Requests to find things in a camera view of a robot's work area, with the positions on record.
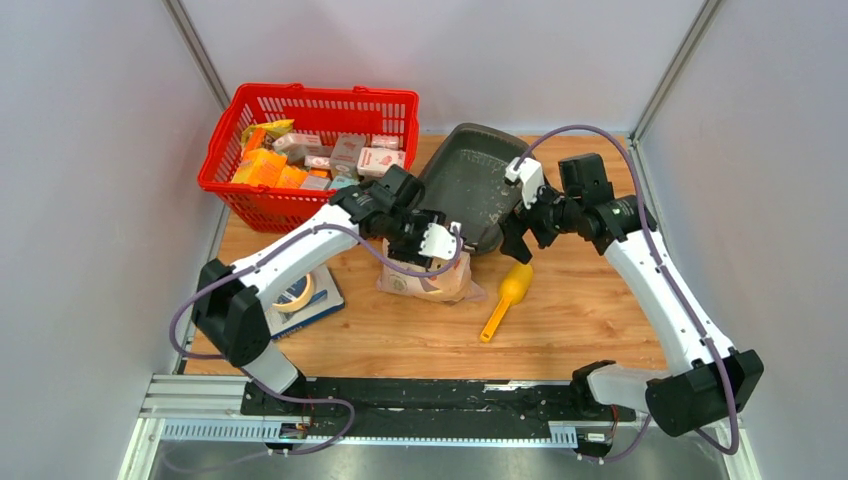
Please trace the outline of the yellow plastic scoop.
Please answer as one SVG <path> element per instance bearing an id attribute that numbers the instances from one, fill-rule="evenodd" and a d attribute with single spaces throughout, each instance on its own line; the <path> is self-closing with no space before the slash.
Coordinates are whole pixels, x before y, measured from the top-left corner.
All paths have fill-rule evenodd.
<path id="1" fill-rule="evenodd" d="M 479 340 L 490 342 L 509 308 L 525 298 L 534 276 L 530 264 L 516 263 L 503 278 L 498 288 L 498 303 L 483 327 Z"/>

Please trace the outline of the pink cat litter bag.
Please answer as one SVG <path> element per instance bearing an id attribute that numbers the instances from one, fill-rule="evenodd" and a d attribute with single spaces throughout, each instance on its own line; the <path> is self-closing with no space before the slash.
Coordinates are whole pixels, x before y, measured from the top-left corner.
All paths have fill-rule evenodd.
<path id="1" fill-rule="evenodd" d="M 485 290 L 472 280 L 471 256 L 467 252 L 450 270 L 437 276 L 414 277 L 384 266 L 376 287 L 389 294 L 450 305 L 487 298 Z"/>

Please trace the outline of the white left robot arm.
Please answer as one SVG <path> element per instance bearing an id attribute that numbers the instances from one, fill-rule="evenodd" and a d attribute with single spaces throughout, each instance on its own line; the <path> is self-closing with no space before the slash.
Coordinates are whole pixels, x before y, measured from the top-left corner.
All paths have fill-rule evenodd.
<path id="1" fill-rule="evenodd" d="M 372 254 L 385 266 L 409 276 L 429 278 L 459 260 L 461 225 L 444 213 L 417 206 L 422 182 L 393 166 L 380 179 L 336 191 L 301 226 L 271 246 L 230 265 L 213 259 L 201 268 L 197 291 L 180 308 L 215 346 L 217 357 L 242 370 L 267 392 L 279 413 L 291 415 L 304 405 L 300 371 L 273 344 L 266 312 L 287 288 L 334 256 L 372 239 L 384 239 L 387 251 Z"/>

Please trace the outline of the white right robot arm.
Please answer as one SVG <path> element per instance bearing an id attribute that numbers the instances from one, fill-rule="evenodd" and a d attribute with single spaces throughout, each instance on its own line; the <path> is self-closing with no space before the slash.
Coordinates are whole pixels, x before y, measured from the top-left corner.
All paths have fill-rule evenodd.
<path id="1" fill-rule="evenodd" d="M 538 161 L 515 158 L 508 164 L 504 180 L 519 188 L 520 201 L 501 223 L 501 253 L 529 263 L 526 231 L 541 248 L 568 233 L 592 243 L 637 299 L 667 365 L 646 370 L 601 360 L 575 370 L 574 412 L 593 419 L 609 405 L 626 407 L 651 415 L 671 437 L 741 412 L 764 373 L 760 356 L 738 350 L 710 320 L 637 197 L 615 197 L 599 155 L 562 160 L 559 171 L 562 191 L 550 186 Z"/>

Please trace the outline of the light blue box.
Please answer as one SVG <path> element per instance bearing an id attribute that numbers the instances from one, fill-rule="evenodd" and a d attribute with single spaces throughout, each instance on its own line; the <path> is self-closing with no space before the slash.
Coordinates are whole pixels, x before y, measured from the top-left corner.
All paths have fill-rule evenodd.
<path id="1" fill-rule="evenodd" d="M 345 188 L 345 187 L 358 185 L 359 183 L 360 183 L 360 180 L 357 179 L 357 178 L 352 178 L 352 177 L 349 177 L 349 176 L 337 176 L 331 181 L 328 189 L 329 190 L 340 190 L 340 189 Z"/>

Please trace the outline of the dark grey litter tray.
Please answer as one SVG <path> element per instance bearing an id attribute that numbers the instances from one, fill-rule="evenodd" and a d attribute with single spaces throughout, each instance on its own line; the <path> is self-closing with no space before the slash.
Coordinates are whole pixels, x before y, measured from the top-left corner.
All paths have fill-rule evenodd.
<path id="1" fill-rule="evenodd" d="M 505 182 L 505 171 L 527 147 L 488 126 L 458 125 L 418 176 L 425 187 L 419 207 L 460 223 L 467 251 L 484 255 L 497 250 L 503 241 L 499 223 L 521 200 L 521 190 Z"/>

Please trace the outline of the blue white box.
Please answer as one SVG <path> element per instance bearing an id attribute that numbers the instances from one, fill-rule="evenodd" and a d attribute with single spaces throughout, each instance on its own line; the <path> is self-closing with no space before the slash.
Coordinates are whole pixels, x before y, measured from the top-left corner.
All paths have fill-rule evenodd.
<path id="1" fill-rule="evenodd" d="M 304 308 L 293 313 L 281 313 L 271 306 L 266 310 L 272 339 L 289 336 L 345 308 L 346 301 L 328 267 L 321 265 L 310 273 L 315 282 L 315 292 Z"/>

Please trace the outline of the orange box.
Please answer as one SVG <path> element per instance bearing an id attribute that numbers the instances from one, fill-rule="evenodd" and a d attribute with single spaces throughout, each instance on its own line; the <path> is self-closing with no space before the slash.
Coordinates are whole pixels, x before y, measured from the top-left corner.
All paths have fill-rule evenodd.
<path id="1" fill-rule="evenodd" d="M 247 151 L 242 155 L 230 182 L 253 187 L 273 187 L 287 165 L 287 161 L 286 155 L 272 150 L 258 148 Z"/>

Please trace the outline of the white Kamenoko sponge pack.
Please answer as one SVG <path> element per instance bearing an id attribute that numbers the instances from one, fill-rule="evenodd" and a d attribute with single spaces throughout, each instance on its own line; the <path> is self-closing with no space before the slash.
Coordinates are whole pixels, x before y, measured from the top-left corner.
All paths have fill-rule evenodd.
<path id="1" fill-rule="evenodd" d="M 363 177 L 382 177 L 393 165 L 404 167 L 406 154 L 400 150 L 364 147 L 357 160 L 357 173 Z"/>

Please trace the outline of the pink white sponge pack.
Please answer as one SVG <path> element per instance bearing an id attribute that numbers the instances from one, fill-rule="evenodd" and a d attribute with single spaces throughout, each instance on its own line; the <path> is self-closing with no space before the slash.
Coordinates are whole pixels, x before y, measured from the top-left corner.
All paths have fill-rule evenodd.
<path id="1" fill-rule="evenodd" d="M 399 150 L 401 139 L 395 135 L 373 135 L 370 140 L 371 148 Z"/>

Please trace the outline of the grey sponge pack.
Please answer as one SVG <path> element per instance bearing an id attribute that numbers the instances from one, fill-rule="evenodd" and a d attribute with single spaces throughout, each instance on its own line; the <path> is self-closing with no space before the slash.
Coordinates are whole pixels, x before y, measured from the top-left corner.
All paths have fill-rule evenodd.
<path id="1" fill-rule="evenodd" d="M 336 177 L 357 177 L 357 163 L 367 137 L 362 134 L 340 134 L 330 156 L 330 172 Z"/>

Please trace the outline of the masking tape roll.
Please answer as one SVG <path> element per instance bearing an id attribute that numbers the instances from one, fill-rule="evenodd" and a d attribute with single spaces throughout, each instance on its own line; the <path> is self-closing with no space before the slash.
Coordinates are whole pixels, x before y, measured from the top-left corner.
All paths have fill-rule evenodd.
<path id="1" fill-rule="evenodd" d="M 271 307 L 281 313 L 296 312 L 310 302 L 314 292 L 315 282 L 312 274 L 308 273 L 283 290 L 272 302 Z"/>

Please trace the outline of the red plastic shopping basket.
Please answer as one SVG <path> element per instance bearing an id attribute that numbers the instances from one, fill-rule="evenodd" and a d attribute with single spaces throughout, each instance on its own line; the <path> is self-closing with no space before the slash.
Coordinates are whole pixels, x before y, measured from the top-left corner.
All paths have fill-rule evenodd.
<path id="1" fill-rule="evenodd" d="M 276 189 L 231 181 L 241 161 L 240 137 L 254 124 L 292 119 L 298 133 L 333 144 L 341 134 L 393 135 L 416 158 L 419 96 L 412 90 L 354 86 L 310 88 L 300 83 L 246 83 L 237 88 L 209 140 L 197 182 L 215 194 L 247 226 L 261 233 L 288 233 L 327 203 L 330 191 Z"/>

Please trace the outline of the yellow snack packet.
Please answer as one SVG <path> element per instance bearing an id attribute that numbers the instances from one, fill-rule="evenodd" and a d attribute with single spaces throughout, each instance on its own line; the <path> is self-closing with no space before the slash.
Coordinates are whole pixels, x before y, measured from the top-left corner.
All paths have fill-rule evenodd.
<path id="1" fill-rule="evenodd" d="M 246 151 L 268 148 L 274 141 L 289 133 L 293 126 L 293 119 L 249 125 L 241 134 L 240 144 Z"/>

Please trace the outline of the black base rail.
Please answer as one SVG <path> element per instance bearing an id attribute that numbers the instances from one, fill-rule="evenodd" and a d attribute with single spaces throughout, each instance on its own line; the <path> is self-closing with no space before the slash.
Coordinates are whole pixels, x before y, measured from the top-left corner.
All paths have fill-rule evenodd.
<path id="1" fill-rule="evenodd" d="M 541 440 L 556 421 L 608 426 L 637 418 L 623 407 L 579 406 L 566 381 L 317 377 L 297 381 L 286 394 L 279 400 L 248 383 L 240 412 L 306 420 L 312 438 L 350 422 L 350 439 Z"/>

